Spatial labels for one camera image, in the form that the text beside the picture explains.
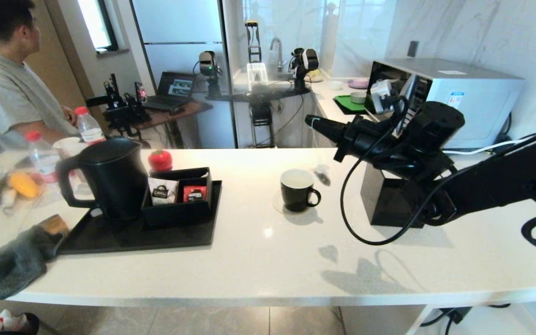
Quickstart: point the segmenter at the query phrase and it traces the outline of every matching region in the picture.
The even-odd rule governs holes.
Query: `short black hair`
[[[17,27],[32,28],[32,0],[0,0],[0,41],[8,42]]]

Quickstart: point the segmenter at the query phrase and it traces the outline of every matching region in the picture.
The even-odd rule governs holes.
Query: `gray t-shirt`
[[[32,69],[26,63],[18,65],[0,55],[0,144],[6,148],[26,148],[26,140],[12,127],[36,121],[68,136],[78,134],[53,93]]]

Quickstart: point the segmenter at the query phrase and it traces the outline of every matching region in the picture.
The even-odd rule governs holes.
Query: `black electric kettle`
[[[116,138],[98,142],[81,153],[57,163],[57,178],[67,204],[100,208],[109,219],[127,220],[141,215],[142,199],[148,188],[146,170],[140,159],[141,144]],[[95,200],[78,200],[70,185],[70,172],[80,169]]]

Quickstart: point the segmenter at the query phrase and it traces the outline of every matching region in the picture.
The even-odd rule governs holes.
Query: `faucet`
[[[274,42],[278,42],[278,63],[276,64],[276,66],[278,67],[278,72],[282,72],[282,42],[279,38],[273,38],[272,42],[270,42],[270,50],[272,50],[272,47],[274,47]]]

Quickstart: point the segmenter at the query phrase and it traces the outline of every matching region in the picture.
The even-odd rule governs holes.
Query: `laptop screen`
[[[165,97],[191,97],[194,81],[193,74],[162,72],[157,94]]]

